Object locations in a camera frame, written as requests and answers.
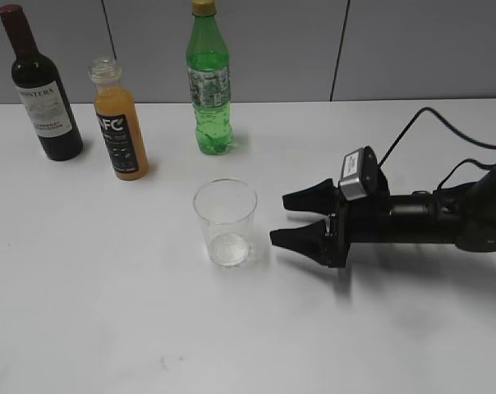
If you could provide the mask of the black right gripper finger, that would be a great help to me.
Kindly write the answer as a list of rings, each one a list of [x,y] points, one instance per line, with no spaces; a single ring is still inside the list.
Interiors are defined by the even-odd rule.
[[[325,235],[324,220],[303,227],[277,229],[269,233],[272,245],[302,254],[320,265],[327,264]]]
[[[338,205],[338,188],[328,178],[315,186],[282,197],[283,207],[294,212],[335,214]]]

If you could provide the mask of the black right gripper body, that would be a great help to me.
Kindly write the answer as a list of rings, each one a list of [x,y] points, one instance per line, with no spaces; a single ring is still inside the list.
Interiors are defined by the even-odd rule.
[[[370,231],[379,221],[381,213],[387,210],[390,191],[386,178],[379,178],[378,185],[371,195],[365,198],[346,201],[342,192],[328,178],[322,182],[328,190],[328,219],[322,238],[322,264],[328,268],[345,268],[352,243],[357,238],[365,239],[362,233]]]

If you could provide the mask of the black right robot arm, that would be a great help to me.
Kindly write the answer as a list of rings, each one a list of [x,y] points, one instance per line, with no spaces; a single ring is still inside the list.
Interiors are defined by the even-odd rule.
[[[318,264],[343,268],[356,243],[445,244],[471,253],[496,252],[496,163],[476,182],[393,195],[374,150],[345,156],[338,182],[282,197],[285,209],[324,215],[313,224],[271,231],[272,245]]]

